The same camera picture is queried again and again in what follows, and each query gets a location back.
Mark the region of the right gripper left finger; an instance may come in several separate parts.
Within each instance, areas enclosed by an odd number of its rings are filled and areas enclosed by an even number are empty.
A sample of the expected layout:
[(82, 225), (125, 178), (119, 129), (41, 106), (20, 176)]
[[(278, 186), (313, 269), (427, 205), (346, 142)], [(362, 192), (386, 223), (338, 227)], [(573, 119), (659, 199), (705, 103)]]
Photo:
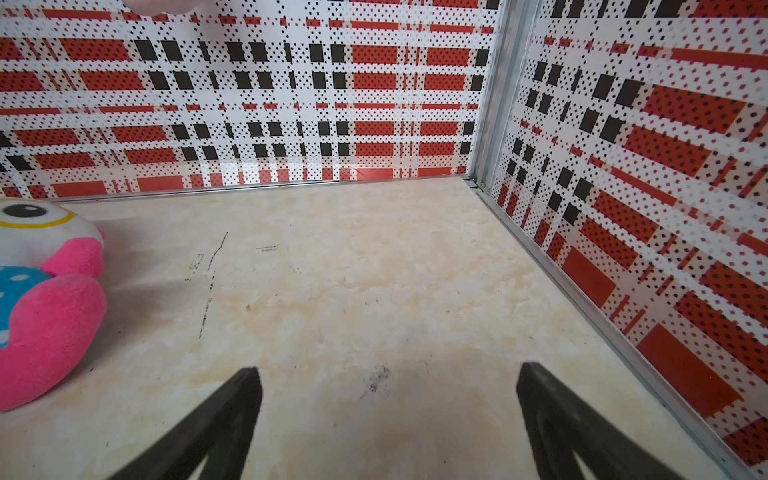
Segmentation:
[(242, 368), (114, 479), (239, 479), (263, 399), (259, 371)]

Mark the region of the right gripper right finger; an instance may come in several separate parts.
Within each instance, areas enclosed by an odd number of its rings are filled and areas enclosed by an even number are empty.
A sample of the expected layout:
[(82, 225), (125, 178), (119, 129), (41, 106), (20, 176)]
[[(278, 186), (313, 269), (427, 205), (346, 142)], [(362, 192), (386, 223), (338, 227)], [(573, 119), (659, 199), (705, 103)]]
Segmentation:
[(679, 479), (681, 476), (619, 431), (555, 375), (525, 362), (516, 384), (541, 479)]

